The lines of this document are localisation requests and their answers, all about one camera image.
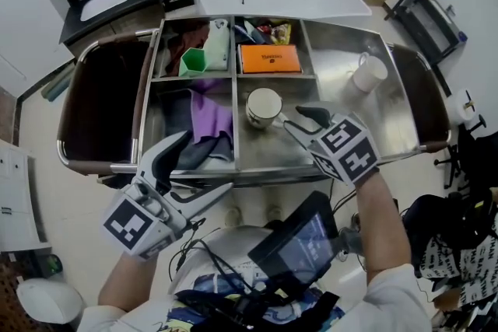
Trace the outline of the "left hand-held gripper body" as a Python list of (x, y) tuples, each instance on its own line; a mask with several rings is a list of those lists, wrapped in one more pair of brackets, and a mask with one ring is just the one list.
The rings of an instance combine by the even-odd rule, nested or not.
[(147, 183), (135, 181), (114, 195), (103, 231), (131, 257), (148, 260), (183, 236), (188, 220)]

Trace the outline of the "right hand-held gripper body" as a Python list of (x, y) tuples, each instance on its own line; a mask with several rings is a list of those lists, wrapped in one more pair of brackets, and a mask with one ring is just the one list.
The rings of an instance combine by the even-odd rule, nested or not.
[(377, 167), (380, 156), (370, 131), (357, 119), (335, 115), (307, 146), (320, 171), (343, 183), (356, 183)]

